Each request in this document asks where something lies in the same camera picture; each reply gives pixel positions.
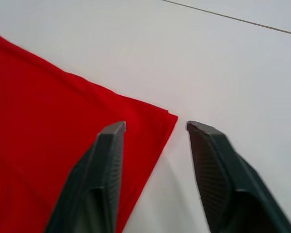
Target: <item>red cloth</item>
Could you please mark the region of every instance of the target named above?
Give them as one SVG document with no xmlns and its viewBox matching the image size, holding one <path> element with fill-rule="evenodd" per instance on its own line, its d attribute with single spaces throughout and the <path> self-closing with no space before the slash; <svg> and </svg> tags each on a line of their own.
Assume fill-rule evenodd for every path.
<svg viewBox="0 0 291 233">
<path fill-rule="evenodd" d="M 177 117 L 118 95 L 0 37 L 0 233 L 42 232 L 70 169 L 105 126 L 127 122 L 117 233 Z"/>
</svg>

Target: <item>white table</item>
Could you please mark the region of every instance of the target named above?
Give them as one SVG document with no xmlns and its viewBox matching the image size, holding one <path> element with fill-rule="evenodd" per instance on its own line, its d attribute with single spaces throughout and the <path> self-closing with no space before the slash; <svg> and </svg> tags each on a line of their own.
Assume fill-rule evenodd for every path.
<svg viewBox="0 0 291 233">
<path fill-rule="evenodd" d="M 291 32 L 291 0 L 170 0 Z"/>
<path fill-rule="evenodd" d="M 290 34 L 160 0 L 0 0 L 0 34 L 179 115 L 125 233 L 208 232 L 187 120 L 226 133 L 291 220 Z"/>
</svg>

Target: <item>red fabric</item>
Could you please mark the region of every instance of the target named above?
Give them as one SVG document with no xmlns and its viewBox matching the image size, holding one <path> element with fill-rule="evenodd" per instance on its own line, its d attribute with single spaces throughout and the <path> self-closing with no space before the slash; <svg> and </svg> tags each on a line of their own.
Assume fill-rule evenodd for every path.
<svg viewBox="0 0 291 233">
<path fill-rule="evenodd" d="M 127 122 L 117 233 L 177 117 L 118 95 L 0 37 L 0 233 L 38 233 L 70 169 L 105 126 Z"/>
</svg>

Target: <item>folded cloth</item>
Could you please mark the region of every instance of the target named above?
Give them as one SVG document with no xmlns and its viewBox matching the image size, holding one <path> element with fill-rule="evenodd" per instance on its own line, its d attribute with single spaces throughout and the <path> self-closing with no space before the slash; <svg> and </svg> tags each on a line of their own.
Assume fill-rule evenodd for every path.
<svg viewBox="0 0 291 233">
<path fill-rule="evenodd" d="M 102 128 L 126 121 L 122 232 L 177 117 L 123 97 L 0 37 L 0 233 L 42 232 L 69 171 Z"/>
</svg>

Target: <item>gray line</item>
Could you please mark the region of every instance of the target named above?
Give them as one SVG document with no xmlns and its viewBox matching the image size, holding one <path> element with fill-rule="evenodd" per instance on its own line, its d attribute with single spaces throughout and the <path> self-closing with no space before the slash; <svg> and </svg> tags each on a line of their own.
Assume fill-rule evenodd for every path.
<svg viewBox="0 0 291 233">
<path fill-rule="evenodd" d="M 246 20 L 242 20 L 242 19 L 239 19 L 239 18 L 225 16 L 225 15 L 222 15 L 222 14 L 219 14 L 219 13 L 215 13 L 215 12 L 211 12 L 211 11 L 206 11 L 206 10 L 203 10 L 203 9 L 199 9 L 199 8 L 196 8 L 196 7 L 184 5 L 184 4 L 181 4 L 181 3 L 177 3 L 177 2 L 173 2 L 173 1 L 168 1 L 168 0 L 162 0 L 162 1 L 169 2 L 169 3 L 172 3 L 172 4 L 176 4 L 176 5 L 179 5 L 179 6 L 184 6 L 184 7 L 192 8 L 192 9 L 198 10 L 198 11 L 207 12 L 207 13 L 210 13 L 210 14 L 213 14 L 213 15 L 217 15 L 217 16 L 222 16 L 222 17 L 225 17 L 225 18 L 234 19 L 234 20 L 237 20 L 237 21 L 240 21 L 240 22 L 250 23 L 250 24 L 253 24 L 253 25 L 256 25 L 256 26 L 259 26 L 259 27 L 268 28 L 268 29 L 275 30 L 275 31 L 279 31 L 279 32 L 282 32 L 282 33 L 291 34 L 291 32 L 285 31 L 285 30 L 282 30 L 282 29 L 269 27 L 269 26 L 266 26 L 266 25 L 262 25 L 262 24 L 258 24 L 258 23 L 254 23 L 254 22 L 250 22 L 250 21 L 246 21 Z"/>
</svg>

